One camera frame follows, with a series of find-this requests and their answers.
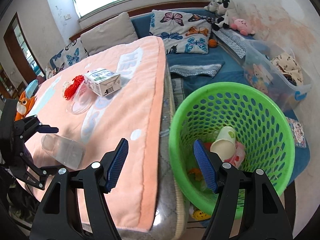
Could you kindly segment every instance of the silver screw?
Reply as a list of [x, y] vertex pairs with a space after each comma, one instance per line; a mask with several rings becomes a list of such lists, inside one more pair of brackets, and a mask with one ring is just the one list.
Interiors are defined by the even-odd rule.
[[100, 167], [100, 162], [95, 162], [95, 163], [92, 163], [91, 164], [91, 167], [93, 168], [93, 169], [97, 169], [97, 168], [99, 168]]
[[231, 168], [231, 164], [230, 163], [223, 163], [222, 167], [224, 167], [225, 169], [230, 169]]
[[61, 174], [65, 174], [67, 172], [67, 169], [66, 168], [61, 168], [58, 173], [61, 175]]
[[256, 170], [256, 173], [259, 174], [259, 175], [263, 175], [264, 172], [263, 172], [262, 169], [257, 169], [257, 170]]

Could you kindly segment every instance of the milk carton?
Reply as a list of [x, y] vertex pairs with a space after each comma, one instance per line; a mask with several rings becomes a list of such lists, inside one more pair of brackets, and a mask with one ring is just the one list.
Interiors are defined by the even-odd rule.
[[121, 88], [120, 74], [98, 68], [84, 74], [84, 82], [99, 96], [109, 95]]

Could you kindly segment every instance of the orange butterfly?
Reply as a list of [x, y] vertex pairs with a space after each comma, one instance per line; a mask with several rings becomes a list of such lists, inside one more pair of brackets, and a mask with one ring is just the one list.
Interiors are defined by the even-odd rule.
[[209, 30], [207, 28], [199, 28], [198, 30], [196, 29], [196, 27], [191, 27], [189, 29], [189, 32], [186, 33], [186, 36], [190, 36], [193, 34], [203, 34], [204, 36], [208, 36]]

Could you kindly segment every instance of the red knitted object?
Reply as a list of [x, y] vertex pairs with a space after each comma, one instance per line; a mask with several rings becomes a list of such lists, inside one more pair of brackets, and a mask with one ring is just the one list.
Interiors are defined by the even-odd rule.
[[64, 92], [64, 98], [66, 100], [70, 100], [73, 97], [73, 95], [76, 93], [78, 87], [84, 81], [84, 77], [83, 77], [83, 75], [79, 75], [79, 76], [76, 76], [72, 81], [73, 81], [73, 84], [71, 86], [69, 86]]

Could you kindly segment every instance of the green plastic basket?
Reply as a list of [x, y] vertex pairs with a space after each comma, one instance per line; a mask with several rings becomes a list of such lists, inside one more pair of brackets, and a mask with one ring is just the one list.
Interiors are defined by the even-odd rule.
[[[170, 163], [184, 195], [200, 210], [212, 214], [218, 195], [187, 172], [199, 168], [193, 154], [196, 139], [212, 142], [222, 126], [232, 126], [246, 148], [239, 169], [263, 169], [278, 195], [287, 187], [294, 165], [295, 148], [288, 122], [279, 107], [255, 88], [232, 82], [204, 86], [190, 94], [173, 117]], [[235, 219], [242, 216], [244, 190], [239, 191]]]

